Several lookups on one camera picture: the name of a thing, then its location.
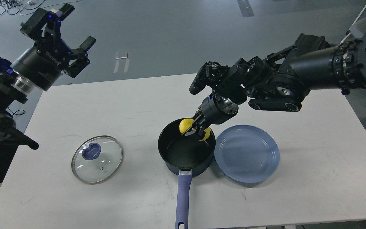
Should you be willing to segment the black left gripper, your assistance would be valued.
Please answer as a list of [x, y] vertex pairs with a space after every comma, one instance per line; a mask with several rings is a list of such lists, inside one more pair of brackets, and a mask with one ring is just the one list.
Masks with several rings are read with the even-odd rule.
[[37, 8], [26, 22], [21, 23], [20, 32], [35, 44], [20, 55], [11, 68], [44, 91], [57, 81], [63, 71], [75, 78], [90, 64], [88, 51], [97, 42], [96, 38], [88, 36], [79, 48], [71, 50], [61, 39], [62, 21], [74, 9], [68, 3], [56, 11]]

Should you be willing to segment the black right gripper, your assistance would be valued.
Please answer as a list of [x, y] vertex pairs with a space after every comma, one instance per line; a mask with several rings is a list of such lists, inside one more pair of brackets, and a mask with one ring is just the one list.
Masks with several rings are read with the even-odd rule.
[[206, 126], [220, 125], [236, 116], [239, 106], [229, 98], [209, 95], [202, 101], [200, 110], [192, 118], [185, 119], [185, 131], [189, 131], [185, 137], [192, 141], [200, 139], [200, 134], [206, 130]]

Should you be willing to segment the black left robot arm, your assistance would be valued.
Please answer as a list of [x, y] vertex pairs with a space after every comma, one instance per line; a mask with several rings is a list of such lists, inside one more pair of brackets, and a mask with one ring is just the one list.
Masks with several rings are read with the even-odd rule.
[[33, 46], [14, 62], [0, 57], [0, 145], [38, 149], [37, 142], [17, 129], [9, 106], [14, 101], [26, 103], [36, 88], [47, 91], [62, 74], [75, 78], [90, 64], [88, 51], [95, 38], [88, 36], [78, 48], [70, 48], [61, 38], [62, 22], [74, 9], [68, 3], [58, 10], [37, 8], [20, 29], [34, 41]]

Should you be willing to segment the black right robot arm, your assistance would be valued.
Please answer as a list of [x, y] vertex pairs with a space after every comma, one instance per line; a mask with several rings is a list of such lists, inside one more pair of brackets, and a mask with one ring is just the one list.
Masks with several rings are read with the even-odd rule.
[[233, 66], [216, 61], [202, 65], [189, 87], [191, 94], [210, 87], [181, 136], [192, 141], [208, 138], [206, 129], [225, 123], [245, 102], [254, 110], [299, 112], [311, 90], [366, 89], [366, 18], [350, 28], [352, 41], [330, 45], [324, 36], [300, 34], [296, 42], [261, 59], [241, 58]]

